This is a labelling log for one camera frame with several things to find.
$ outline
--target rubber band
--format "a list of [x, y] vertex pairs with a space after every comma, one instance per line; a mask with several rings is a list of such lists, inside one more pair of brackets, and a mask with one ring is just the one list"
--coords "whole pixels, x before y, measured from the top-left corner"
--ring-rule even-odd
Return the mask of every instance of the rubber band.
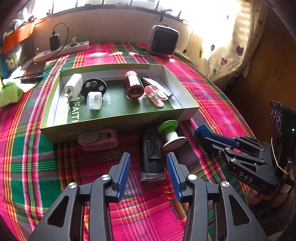
[[289, 175], [290, 172], [286, 172], [284, 169], [282, 169], [282, 168], [279, 166], [278, 162], [277, 162], [276, 155], [274, 154], [274, 147], [273, 147], [273, 145], [272, 145], [272, 138], [271, 138], [271, 148], [272, 148], [272, 153], [273, 153], [273, 155], [274, 155], [274, 159], [275, 159], [275, 161], [276, 161], [276, 165], [277, 165], [277, 167], [278, 167], [283, 173]]

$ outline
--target table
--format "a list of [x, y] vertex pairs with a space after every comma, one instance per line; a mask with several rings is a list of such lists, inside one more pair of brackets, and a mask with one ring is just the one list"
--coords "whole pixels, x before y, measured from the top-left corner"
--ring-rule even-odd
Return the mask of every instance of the table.
[[[229, 181], [245, 200], [246, 186], [225, 171], [219, 156], [208, 155], [193, 136], [200, 125], [228, 137], [253, 134], [228, 98], [193, 65], [179, 57], [160, 58], [143, 51], [145, 45], [92, 44], [87, 51], [48, 61], [43, 80], [24, 93], [19, 103], [0, 109], [0, 214], [12, 233], [27, 240], [43, 214], [68, 183], [93, 182], [119, 163], [123, 152], [131, 154], [131, 172], [125, 195], [110, 212], [115, 241], [182, 240], [188, 204], [174, 197], [169, 178], [140, 181], [139, 132], [119, 133], [120, 144], [112, 150], [87, 152], [77, 141], [50, 144], [39, 127], [46, 100], [59, 71], [82, 66], [115, 63], [165, 65], [191, 93], [200, 109], [180, 122], [179, 136], [188, 141], [175, 155], [203, 180]], [[209, 240], [213, 236], [213, 205], [209, 204]], [[88, 240], [88, 208], [84, 237]]]

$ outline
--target metal bolt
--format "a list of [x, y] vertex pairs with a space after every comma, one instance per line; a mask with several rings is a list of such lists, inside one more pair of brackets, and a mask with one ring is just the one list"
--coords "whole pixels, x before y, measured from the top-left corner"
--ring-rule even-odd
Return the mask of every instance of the metal bolt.
[[77, 187], [77, 183], [70, 183], [68, 185], [68, 187], [71, 188], [71, 189], [73, 189], [73, 188]]
[[194, 174], [189, 174], [188, 175], [188, 179], [193, 181], [193, 180], [196, 180], [197, 179], [197, 176], [194, 175]]
[[101, 177], [101, 179], [102, 179], [103, 181], [107, 181], [107, 180], [110, 179], [110, 176], [109, 176], [108, 174], [105, 174], [105, 175], [103, 175], [103, 176]]
[[230, 186], [229, 182], [227, 182], [227, 181], [223, 181], [223, 182], [221, 182], [221, 185], [222, 185], [223, 187], [225, 187], [225, 188], [227, 188], [227, 187]]

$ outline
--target white wall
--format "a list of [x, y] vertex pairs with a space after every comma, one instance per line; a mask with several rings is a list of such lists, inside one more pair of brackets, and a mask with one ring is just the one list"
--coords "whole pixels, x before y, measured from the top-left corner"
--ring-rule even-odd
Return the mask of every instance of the white wall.
[[[80, 41], [147, 43], [151, 28], [158, 24], [159, 15], [129, 9], [89, 9], [53, 16], [34, 28], [34, 49], [39, 52], [50, 49], [49, 37], [53, 27], [60, 22], [68, 24], [70, 32], [67, 44], [73, 37]], [[192, 28], [184, 23], [164, 17], [161, 24], [179, 31], [177, 48], [183, 51], [192, 33]], [[63, 24], [55, 28], [60, 33], [61, 45], [67, 37], [67, 27]]]

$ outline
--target white power adapter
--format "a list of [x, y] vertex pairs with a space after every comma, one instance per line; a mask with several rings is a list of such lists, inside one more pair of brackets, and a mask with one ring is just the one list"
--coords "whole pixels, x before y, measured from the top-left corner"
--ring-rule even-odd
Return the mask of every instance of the white power adapter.
[[82, 74], [73, 74], [67, 84], [65, 85], [65, 97], [70, 101], [78, 101], [79, 94], [83, 85]]

